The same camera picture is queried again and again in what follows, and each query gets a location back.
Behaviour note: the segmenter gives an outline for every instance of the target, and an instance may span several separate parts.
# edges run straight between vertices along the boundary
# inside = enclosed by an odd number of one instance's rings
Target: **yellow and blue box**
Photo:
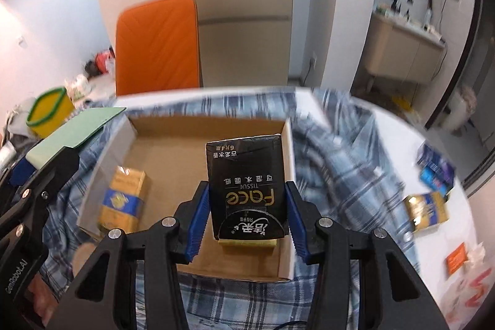
[[[101,205],[98,227],[103,234],[121,228],[126,234],[138,229],[149,177],[144,171],[117,167]]]

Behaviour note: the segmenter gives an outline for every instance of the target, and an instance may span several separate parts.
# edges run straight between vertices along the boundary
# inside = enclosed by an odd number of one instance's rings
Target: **sink cabinet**
[[[428,84],[443,51],[442,45],[373,13],[361,62],[372,76]]]

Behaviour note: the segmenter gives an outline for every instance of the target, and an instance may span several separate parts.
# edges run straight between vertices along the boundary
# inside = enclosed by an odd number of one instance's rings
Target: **blue gripper pad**
[[[189,231],[187,232],[187,248],[184,255],[189,262],[192,262],[194,256],[200,251],[201,240],[203,239],[204,229],[206,228],[209,215],[209,186],[207,186],[197,204],[196,211],[189,225]]]
[[[295,251],[308,264],[309,251],[306,228],[287,184],[285,185],[285,191],[287,196],[287,218],[289,220],[289,228],[291,229]]]
[[[31,165],[26,157],[23,157],[12,169],[11,180],[9,182],[12,186],[22,186],[35,171],[36,168]]]

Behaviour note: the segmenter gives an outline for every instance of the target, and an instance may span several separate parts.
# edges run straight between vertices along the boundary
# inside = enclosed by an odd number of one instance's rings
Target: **screw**
[[[177,221],[173,217],[165,217],[162,221],[161,224],[163,226],[174,226]]]
[[[385,231],[383,228],[375,228],[373,230],[373,235],[375,235],[377,238],[383,239],[387,236],[387,231]]]
[[[108,237],[110,239],[117,239],[120,235],[122,235],[122,231],[120,231],[118,228],[111,229],[108,233]]]
[[[328,217],[322,217],[318,220],[318,224],[320,224],[323,228],[330,228],[334,222]]]

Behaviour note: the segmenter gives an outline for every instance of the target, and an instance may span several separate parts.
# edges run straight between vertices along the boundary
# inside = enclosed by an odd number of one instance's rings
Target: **green rim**
[[[57,100],[55,101],[55,104],[53,108],[51,109],[50,112],[48,112],[44,117],[39,118],[37,121],[31,121],[31,116],[34,113],[34,110],[38,106],[39,102],[42,101],[47,95],[53,94],[53,93],[59,93],[59,96]],[[42,95],[38,97],[38,99],[35,101],[33,107],[29,111],[28,119],[26,119],[26,125],[28,127],[33,127],[33,126],[38,126],[41,125],[42,123],[45,123],[46,121],[50,120],[54,115],[55,112],[57,112],[57,109],[60,106],[60,103],[62,102],[64,95],[67,94],[67,89],[65,87],[57,87],[53,88],[51,90],[46,91]]]

